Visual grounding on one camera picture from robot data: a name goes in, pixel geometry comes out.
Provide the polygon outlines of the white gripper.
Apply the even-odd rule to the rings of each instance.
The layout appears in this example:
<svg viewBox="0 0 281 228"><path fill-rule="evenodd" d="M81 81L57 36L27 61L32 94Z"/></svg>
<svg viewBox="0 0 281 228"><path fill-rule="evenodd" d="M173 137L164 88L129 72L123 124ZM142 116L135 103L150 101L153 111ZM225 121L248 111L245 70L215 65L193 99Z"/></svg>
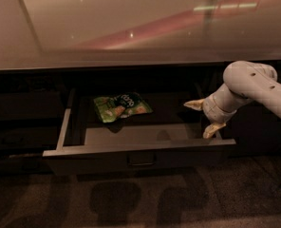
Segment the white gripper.
<svg viewBox="0 0 281 228"><path fill-rule="evenodd" d="M226 112L223 109L221 109L216 104L214 97L212 95L205 98L204 100L199 99L199 100L188 101L183 105L185 107L191 108L196 111L203 110L205 116L211 122L211 124L208 125L203 132L204 139L212 138L218 130L226 126L225 123L228 122L235 114L235 111Z"/></svg>

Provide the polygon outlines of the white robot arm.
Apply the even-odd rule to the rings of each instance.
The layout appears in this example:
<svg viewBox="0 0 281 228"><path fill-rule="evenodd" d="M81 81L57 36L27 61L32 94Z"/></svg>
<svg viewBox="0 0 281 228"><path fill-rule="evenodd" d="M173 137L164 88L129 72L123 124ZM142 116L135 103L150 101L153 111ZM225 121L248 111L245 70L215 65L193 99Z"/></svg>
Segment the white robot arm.
<svg viewBox="0 0 281 228"><path fill-rule="evenodd" d="M188 101L185 107L202 111L210 124L203 133L210 139L224 128L236 111L252 101L264 105L281 119L281 84L276 70L266 64L236 61L223 72L223 84L206 98Z"/></svg>

